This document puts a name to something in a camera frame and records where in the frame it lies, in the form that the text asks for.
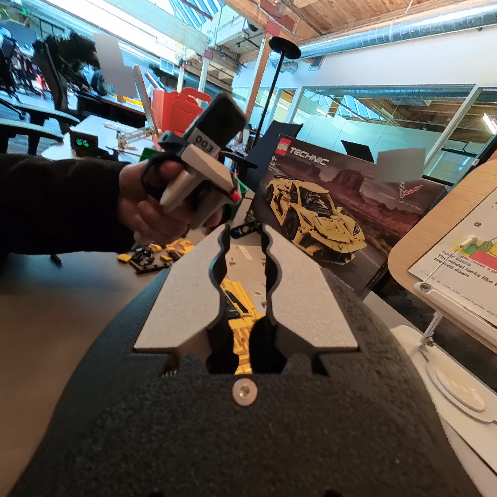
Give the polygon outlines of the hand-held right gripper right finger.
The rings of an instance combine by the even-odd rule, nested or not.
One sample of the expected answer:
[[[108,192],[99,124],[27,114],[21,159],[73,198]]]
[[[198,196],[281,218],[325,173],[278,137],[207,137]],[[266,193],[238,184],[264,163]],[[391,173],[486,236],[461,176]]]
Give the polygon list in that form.
[[[254,325],[249,352],[254,374],[279,374],[300,354],[355,353],[359,343],[319,264],[276,229],[263,225],[266,314]]]

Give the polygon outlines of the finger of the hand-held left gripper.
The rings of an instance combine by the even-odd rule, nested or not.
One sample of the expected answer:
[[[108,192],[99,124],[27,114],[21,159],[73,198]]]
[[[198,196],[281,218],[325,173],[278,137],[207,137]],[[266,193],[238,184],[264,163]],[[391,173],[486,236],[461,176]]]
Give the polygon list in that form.
[[[190,194],[189,204],[193,211],[190,228],[196,230],[223,205],[235,204],[235,189],[225,190],[215,183],[202,182]]]
[[[241,196],[240,187],[233,172],[200,148],[187,145],[181,154],[181,160],[186,164],[185,172],[189,174],[183,189],[186,196],[203,181],[213,183],[226,196]]]

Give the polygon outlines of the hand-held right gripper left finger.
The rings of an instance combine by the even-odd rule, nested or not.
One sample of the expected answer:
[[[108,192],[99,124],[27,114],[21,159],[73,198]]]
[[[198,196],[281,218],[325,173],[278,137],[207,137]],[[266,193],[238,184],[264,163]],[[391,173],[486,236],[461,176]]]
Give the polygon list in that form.
[[[230,243],[230,227],[222,225],[173,264],[134,351],[168,353],[177,362],[194,355],[210,373],[235,373],[233,331],[228,324],[227,297],[221,289]]]

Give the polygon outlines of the black brick beam piece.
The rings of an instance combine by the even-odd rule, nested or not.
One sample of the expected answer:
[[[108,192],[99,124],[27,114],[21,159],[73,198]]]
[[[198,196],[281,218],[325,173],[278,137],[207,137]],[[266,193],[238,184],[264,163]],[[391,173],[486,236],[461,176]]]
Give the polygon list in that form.
[[[233,227],[232,229],[239,229],[240,232],[242,233],[242,236],[239,238],[243,238],[245,236],[248,236],[252,233],[257,233],[261,230],[262,224],[258,221],[250,221],[250,222],[245,222],[239,226]]]

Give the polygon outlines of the instruction booklet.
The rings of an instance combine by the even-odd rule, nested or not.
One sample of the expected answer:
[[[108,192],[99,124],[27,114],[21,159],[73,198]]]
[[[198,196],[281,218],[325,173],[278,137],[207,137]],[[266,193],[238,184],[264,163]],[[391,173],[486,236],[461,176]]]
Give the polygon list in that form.
[[[259,246],[232,244],[226,254],[227,279],[241,284],[260,314],[267,307],[265,261]]]

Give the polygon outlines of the yellow toy brick car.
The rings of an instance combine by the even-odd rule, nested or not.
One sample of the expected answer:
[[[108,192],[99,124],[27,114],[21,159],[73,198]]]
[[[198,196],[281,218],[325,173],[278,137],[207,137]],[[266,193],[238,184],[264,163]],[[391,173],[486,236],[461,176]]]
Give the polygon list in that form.
[[[260,292],[244,289],[239,281],[224,278],[221,289],[226,297],[228,324],[233,332],[233,352],[239,359],[235,375],[252,374],[249,341],[253,326],[264,317],[252,297],[261,297]]]

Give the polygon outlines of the grey desk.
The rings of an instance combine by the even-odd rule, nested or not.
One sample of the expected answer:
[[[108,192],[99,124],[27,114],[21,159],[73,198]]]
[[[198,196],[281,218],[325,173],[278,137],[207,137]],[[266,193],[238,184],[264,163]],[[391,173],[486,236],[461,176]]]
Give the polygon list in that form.
[[[489,496],[388,326],[328,271],[359,351],[236,376],[134,351],[171,269],[104,326],[114,269],[49,261],[66,254],[1,260],[6,496]]]

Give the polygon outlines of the person's left hand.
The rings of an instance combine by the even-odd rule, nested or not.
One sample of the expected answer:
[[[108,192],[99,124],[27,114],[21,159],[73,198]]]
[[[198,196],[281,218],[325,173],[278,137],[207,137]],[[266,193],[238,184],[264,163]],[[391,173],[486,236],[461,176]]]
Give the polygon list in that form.
[[[167,245],[184,237],[194,211],[184,201],[169,213],[143,188],[141,178],[148,161],[125,166],[119,174],[117,214],[119,223],[149,241]]]

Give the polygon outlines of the black office chair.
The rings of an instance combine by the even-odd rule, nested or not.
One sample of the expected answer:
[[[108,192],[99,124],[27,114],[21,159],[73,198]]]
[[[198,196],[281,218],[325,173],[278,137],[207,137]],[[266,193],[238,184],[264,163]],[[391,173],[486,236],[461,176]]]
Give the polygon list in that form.
[[[246,176],[248,170],[250,169],[256,170],[258,168],[257,164],[254,164],[250,160],[247,160],[245,156],[242,156],[237,152],[224,149],[218,153],[219,162],[224,163],[225,159],[227,158],[233,162],[233,165],[229,167],[230,170],[242,183],[246,182]]]
[[[62,144],[65,133],[72,126],[79,124],[79,119],[70,113],[67,102],[67,83],[56,69],[50,48],[41,42],[35,48],[35,62],[45,79],[53,97],[54,109],[37,107],[13,100],[1,99],[1,105],[17,113],[17,120],[1,118],[1,153],[8,152],[9,140],[17,135],[28,138],[28,155],[37,155],[37,148],[41,138],[55,140]],[[22,114],[29,116],[29,121],[20,119]]]

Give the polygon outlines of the green storage bin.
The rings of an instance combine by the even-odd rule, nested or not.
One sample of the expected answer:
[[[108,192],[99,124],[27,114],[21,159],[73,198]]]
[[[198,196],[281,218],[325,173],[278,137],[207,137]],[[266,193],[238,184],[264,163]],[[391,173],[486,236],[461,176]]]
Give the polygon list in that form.
[[[189,174],[185,172],[185,167],[186,164],[183,163],[181,160],[181,154],[184,152],[186,146],[180,147],[177,150],[172,150],[172,151],[162,151],[159,152],[157,150],[154,150],[152,148],[144,148],[143,152],[140,156],[140,160],[142,161],[148,161],[148,164],[146,166],[146,169],[144,169],[143,174],[142,174],[142,185],[146,191],[146,193],[150,196],[152,196],[154,199],[156,199],[159,204],[165,209],[166,212],[170,212],[173,209],[177,208],[178,205],[180,205],[182,202],[186,202],[188,205],[189,204],[189,196],[186,196],[184,194],[184,186],[185,186],[185,181],[189,178]],[[212,156],[218,161],[218,153],[215,154],[215,156]],[[169,182],[163,182],[159,177],[156,172],[160,168],[160,166],[167,161],[171,161],[174,163],[181,164],[182,166],[182,171],[181,174],[179,174],[177,177],[175,177],[173,180]],[[245,197],[245,194],[247,192],[247,187],[243,185],[242,182],[238,180],[238,178],[235,176],[242,196],[243,198]],[[238,209],[239,204],[226,204],[224,206],[228,206],[228,210],[232,210],[236,212]]]

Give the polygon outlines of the pile of black brick parts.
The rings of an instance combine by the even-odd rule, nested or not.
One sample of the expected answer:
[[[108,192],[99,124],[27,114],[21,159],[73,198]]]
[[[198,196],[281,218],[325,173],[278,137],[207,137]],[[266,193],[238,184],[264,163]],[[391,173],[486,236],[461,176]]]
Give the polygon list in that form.
[[[117,261],[131,267],[136,275],[153,274],[171,269],[175,262],[194,248],[195,244],[188,239],[177,239],[168,245],[149,243],[118,255]]]

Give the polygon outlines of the black device green display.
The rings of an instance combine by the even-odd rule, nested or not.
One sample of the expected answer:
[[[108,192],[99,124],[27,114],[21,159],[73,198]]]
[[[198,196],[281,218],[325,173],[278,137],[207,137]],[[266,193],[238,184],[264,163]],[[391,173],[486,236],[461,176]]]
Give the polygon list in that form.
[[[98,156],[98,137],[81,131],[70,129],[71,150],[77,158],[96,158]]]

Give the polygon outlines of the white paper notice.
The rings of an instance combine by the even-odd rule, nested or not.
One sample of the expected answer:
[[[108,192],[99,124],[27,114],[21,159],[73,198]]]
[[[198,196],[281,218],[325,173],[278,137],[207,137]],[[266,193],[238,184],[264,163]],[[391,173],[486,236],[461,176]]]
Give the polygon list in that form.
[[[408,271],[496,327],[496,190]]]

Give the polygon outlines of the white sign stand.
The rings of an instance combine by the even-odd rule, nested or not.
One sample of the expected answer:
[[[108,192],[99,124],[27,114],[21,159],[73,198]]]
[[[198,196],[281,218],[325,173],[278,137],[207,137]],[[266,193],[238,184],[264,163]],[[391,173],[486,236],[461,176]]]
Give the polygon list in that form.
[[[401,318],[391,332],[407,352],[450,442],[484,495],[496,483],[496,327],[447,303],[435,312],[388,278],[382,291]]]

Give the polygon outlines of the metal ceiling duct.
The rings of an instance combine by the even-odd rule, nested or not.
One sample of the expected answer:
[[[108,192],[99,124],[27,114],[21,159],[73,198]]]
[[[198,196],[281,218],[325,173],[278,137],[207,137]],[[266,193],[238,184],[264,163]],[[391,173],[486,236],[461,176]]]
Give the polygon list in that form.
[[[301,56],[330,54],[496,25],[496,1],[431,1],[300,44]]]

